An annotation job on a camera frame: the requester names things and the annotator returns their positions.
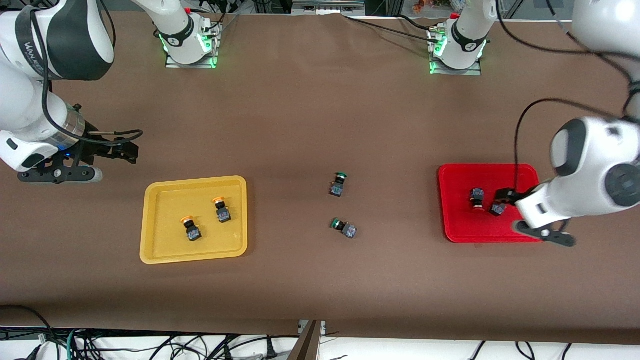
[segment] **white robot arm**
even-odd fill
[[[458,19],[438,25],[445,34],[433,54],[452,69],[470,68],[482,55],[486,36],[496,19],[495,0],[467,1]]]
[[[640,56],[640,0],[576,0],[573,35],[592,51]],[[627,119],[583,117],[565,124],[551,143],[557,177],[525,194],[505,189],[523,222],[515,230],[526,235],[575,245],[564,226],[552,224],[573,217],[604,215],[633,208],[640,202],[640,63],[613,58],[631,77]]]
[[[151,16],[168,55],[177,63],[193,63],[211,52],[209,19],[188,15],[179,0],[134,2]],[[104,139],[102,135],[119,134],[97,131],[79,113],[79,106],[44,91],[41,83],[45,70],[46,83],[98,80],[113,60],[113,46],[95,0],[60,0],[46,10],[28,6],[0,13],[0,158],[19,172],[21,181],[100,181],[99,169],[78,166],[80,161],[93,165],[94,156],[135,164],[136,145],[123,138]],[[64,165],[67,159],[74,160],[72,168]]]

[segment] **brown cloth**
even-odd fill
[[[138,164],[99,158],[104,180],[82,186],[22,184],[0,167],[0,303],[60,327],[292,334],[322,319],[341,336],[640,343],[639,208],[573,220],[572,249],[454,244],[442,229],[438,167],[512,162],[530,102],[620,112],[627,84],[597,58],[534,51],[496,25],[481,77],[436,76],[424,41],[340,15],[241,16],[217,69],[165,69],[144,13],[114,20],[111,71],[54,90],[100,130],[143,129]],[[555,24],[509,26],[575,48]],[[542,104],[526,118],[521,160],[541,179],[553,135],[582,115]],[[349,176],[339,199],[335,172]],[[249,184],[247,253],[143,264],[146,187],[228,175]],[[334,217],[357,237],[330,229]]]

